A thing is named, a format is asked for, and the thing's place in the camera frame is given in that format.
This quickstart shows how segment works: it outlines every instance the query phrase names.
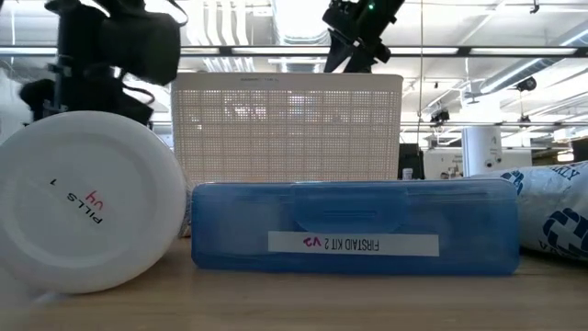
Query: black equipment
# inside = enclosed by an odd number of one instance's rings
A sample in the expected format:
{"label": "black equipment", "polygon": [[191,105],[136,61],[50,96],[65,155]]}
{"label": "black equipment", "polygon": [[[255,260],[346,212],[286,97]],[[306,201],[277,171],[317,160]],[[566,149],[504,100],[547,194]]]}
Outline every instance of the black equipment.
{"label": "black equipment", "polygon": [[[182,10],[174,0],[168,0]],[[153,110],[126,95],[125,74],[164,86],[177,75],[180,27],[170,15],[145,11],[143,0],[96,0],[101,10],[79,0],[50,0],[45,8],[59,15],[58,60],[50,65],[55,81],[23,86],[20,97],[33,119],[63,111],[97,110],[116,113],[148,125]],[[121,74],[114,76],[112,67]]]}
{"label": "black equipment", "polygon": [[322,17],[331,27],[331,49],[324,71],[332,73],[350,56],[346,73],[371,73],[375,59],[386,63],[390,50],[380,36],[389,23],[396,23],[395,15],[403,3],[404,0],[332,0]]}

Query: white bag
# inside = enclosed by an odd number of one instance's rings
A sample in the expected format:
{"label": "white bag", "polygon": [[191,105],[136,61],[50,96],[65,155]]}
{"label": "white bag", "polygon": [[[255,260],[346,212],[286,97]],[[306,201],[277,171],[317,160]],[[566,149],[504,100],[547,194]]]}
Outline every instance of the white bag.
{"label": "white bag", "polygon": [[516,187],[523,247],[588,260],[588,162],[475,177],[502,177]]}

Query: ceiling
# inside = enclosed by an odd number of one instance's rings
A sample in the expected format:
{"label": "ceiling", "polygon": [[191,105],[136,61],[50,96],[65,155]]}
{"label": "ceiling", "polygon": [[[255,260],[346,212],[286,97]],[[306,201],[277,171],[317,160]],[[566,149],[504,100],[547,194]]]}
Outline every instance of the ceiling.
{"label": "ceiling", "polygon": [[[310,35],[314,31],[325,31],[321,16],[328,0],[177,0],[190,15],[190,23],[183,28],[184,45],[230,44],[243,37],[253,45],[283,43],[277,30]],[[6,0],[0,15],[0,45],[55,45],[57,18],[43,9],[43,1]],[[150,10],[174,12],[166,0],[146,0]],[[237,16],[243,4],[244,26],[239,28]],[[540,9],[530,14],[532,0],[407,0],[397,14],[398,22],[390,25],[382,35],[386,45],[472,45],[472,46],[554,46],[560,45],[561,36],[573,29],[588,30],[588,0],[540,0]],[[217,8],[216,15],[210,11]],[[272,17],[273,9],[287,15]],[[211,17],[216,17],[216,31],[210,28]],[[229,35],[223,33],[223,22],[230,20]],[[51,58],[2,58],[0,65],[11,64],[11,74],[17,79],[36,78],[43,73],[43,66]],[[231,69],[241,64],[230,62]],[[535,73],[537,89],[520,94],[514,90],[501,90],[477,101],[488,105],[488,119],[480,113],[469,111],[470,99],[464,92],[474,88],[474,83],[496,77],[507,68],[516,68],[524,61],[512,58],[450,58],[419,59],[393,58],[388,63],[379,63],[373,68],[377,74],[399,74],[404,77],[402,120],[416,121],[421,113],[425,121],[436,109],[447,108],[451,120],[517,120],[521,112],[531,115],[533,121],[584,120],[582,113],[588,111],[588,60],[568,59]],[[253,58],[253,67],[258,72],[275,72],[284,67],[274,64],[276,59]],[[219,59],[182,59],[181,70],[218,71],[223,69]],[[165,98],[165,91],[159,95]],[[169,120],[169,100],[158,100],[158,120]],[[524,132],[521,137],[550,142],[550,134],[557,128],[544,127]],[[448,132],[444,137],[453,139],[459,130]]]}

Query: white mesh panel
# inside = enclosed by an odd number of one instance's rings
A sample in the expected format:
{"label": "white mesh panel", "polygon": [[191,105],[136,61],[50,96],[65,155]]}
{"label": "white mesh panel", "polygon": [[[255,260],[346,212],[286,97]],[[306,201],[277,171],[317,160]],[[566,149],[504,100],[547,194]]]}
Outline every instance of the white mesh panel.
{"label": "white mesh panel", "polygon": [[179,74],[175,155],[210,181],[395,179],[402,78]]}

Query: blue logo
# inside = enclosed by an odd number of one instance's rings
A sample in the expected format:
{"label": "blue logo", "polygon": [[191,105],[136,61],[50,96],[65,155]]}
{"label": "blue logo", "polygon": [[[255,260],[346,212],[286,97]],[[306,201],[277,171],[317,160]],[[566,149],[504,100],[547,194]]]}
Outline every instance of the blue logo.
{"label": "blue logo", "polygon": [[501,177],[513,183],[514,187],[516,188],[516,195],[521,195],[521,191],[523,190],[523,179],[525,179],[525,175],[521,174],[520,171],[515,170],[513,172],[506,173]]}
{"label": "blue logo", "polygon": [[588,220],[570,208],[556,211],[543,225],[541,248],[566,257],[588,258]]}

